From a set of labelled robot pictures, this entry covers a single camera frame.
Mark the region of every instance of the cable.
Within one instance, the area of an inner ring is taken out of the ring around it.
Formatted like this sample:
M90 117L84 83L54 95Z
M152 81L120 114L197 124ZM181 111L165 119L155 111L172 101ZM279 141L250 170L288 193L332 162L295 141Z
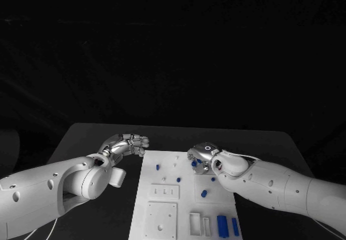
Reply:
M342 236L339 236L335 232L332 232L319 222L318 224L332 233L335 234L342 240L346 240Z
M55 226L57 226L57 221L58 221L58 218L55 219L55 223L54 223L53 230L51 230L51 233L50 233L50 235L48 235L47 240L50 240L51 234L53 234L53 232L54 232L54 229L55 229ZM38 230L38 229L35 229L35 230L32 231L31 235L25 238L25 240L28 240L30 237L35 234L37 230Z

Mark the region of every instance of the gray table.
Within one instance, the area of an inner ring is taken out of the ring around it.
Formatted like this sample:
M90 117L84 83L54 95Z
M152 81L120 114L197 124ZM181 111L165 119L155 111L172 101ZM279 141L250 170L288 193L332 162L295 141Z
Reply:
M77 123L48 164L96 153L115 134L148 136L149 150L159 151L187 152L195 144L213 142L231 152L256 156L314 177L292 137L277 131ZM99 199L89 201L58 219L51 240L129 239L142 163L143 159L136 155L123 159L117 165L128 172L122 188L109 185ZM309 217L267 209L239 194L236 202L244 240L335 239ZM42 227L38 233L42 238L38 239L47 239L53 225L50 223Z

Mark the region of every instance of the blue block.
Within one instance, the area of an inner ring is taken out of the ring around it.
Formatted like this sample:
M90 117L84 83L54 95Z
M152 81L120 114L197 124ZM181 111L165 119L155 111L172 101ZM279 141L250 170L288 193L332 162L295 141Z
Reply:
M233 229L234 229L234 235L240 236L239 225L237 225L237 219L236 218L233 218Z
M201 194L203 198L205 198L205 197L207 197L207 195L208 195L208 191L207 191L207 190L204 190L204 192L203 192L203 194Z
M230 227L228 227L228 218L227 216L218 216L218 236L221 238L230 238Z

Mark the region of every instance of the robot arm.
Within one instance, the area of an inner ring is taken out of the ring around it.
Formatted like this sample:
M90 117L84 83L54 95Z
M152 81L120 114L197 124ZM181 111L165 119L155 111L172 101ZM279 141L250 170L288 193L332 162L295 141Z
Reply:
M120 188L126 171L115 166L123 156L145 156L149 138L115 135L99 153L21 171L0 179L0 240L48 224L94 200L107 185Z
M234 154L213 143L188 151L197 174L213 169L223 187L269 209L306 215L346 235L346 186L308 177L256 157Z

